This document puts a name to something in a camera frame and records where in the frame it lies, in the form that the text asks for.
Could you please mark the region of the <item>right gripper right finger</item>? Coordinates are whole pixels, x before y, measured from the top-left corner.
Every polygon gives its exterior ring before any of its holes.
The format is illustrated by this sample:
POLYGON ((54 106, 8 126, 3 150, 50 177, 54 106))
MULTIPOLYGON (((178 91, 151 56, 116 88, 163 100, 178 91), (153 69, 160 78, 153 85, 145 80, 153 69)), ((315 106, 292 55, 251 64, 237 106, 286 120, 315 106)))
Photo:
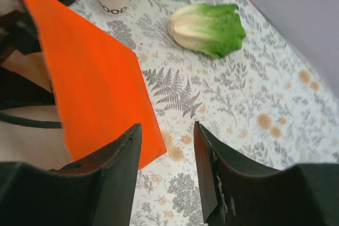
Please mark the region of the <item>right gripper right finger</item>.
POLYGON ((262 165, 194 125, 203 220, 208 225, 338 225, 338 164, 262 165))

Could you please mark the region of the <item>orange paper bag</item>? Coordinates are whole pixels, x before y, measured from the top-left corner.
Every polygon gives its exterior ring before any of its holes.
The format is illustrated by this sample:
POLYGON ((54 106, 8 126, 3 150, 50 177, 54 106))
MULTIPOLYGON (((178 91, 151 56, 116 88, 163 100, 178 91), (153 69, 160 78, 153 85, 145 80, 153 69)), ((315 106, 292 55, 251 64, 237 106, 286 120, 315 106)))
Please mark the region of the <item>orange paper bag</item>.
POLYGON ((78 160, 142 128, 139 167, 166 153, 136 54, 57 0, 23 0, 38 29, 64 142, 78 160))

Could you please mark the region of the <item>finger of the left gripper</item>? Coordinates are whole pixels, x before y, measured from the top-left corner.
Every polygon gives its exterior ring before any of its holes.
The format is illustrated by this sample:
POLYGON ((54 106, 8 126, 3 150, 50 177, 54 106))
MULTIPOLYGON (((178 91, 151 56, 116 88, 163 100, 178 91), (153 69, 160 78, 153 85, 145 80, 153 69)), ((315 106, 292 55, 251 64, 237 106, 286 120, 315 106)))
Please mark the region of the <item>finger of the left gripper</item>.
POLYGON ((1 109, 55 105, 33 20, 18 10, 1 15, 1 109))

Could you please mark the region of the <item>loose green lettuce head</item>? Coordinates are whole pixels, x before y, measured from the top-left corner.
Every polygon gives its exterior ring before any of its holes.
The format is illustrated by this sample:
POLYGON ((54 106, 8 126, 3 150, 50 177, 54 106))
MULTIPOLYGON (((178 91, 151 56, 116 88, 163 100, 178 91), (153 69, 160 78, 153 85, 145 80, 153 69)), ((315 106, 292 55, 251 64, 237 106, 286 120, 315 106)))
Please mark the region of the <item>loose green lettuce head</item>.
POLYGON ((238 5, 194 4, 172 14, 168 32, 180 46, 220 59, 242 48, 246 31, 238 5))

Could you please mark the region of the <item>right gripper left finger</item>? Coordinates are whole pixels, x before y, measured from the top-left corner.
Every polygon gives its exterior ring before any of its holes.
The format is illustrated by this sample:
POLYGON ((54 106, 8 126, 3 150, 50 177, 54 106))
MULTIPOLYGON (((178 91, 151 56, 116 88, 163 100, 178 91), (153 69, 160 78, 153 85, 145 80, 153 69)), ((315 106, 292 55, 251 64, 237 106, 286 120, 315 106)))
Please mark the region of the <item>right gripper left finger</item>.
POLYGON ((1 225, 128 225, 141 140, 134 124, 59 170, 1 163, 1 225))

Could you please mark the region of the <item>floral table mat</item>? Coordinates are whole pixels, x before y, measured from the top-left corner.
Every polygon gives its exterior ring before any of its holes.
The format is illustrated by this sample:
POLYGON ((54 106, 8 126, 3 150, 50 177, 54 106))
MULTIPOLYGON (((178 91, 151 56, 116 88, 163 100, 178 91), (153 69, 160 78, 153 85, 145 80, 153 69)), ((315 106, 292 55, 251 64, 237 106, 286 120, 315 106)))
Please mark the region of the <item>floral table mat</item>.
POLYGON ((202 224, 195 121, 270 167, 338 162, 338 100, 249 0, 131 0, 119 18, 98 0, 72 10, 137 54, 166 142, 167 153, 138 173, 131 225, 202 224), (240 51, 212 60, 173 41, 170 15, 195 3, 239 6, 240 51))

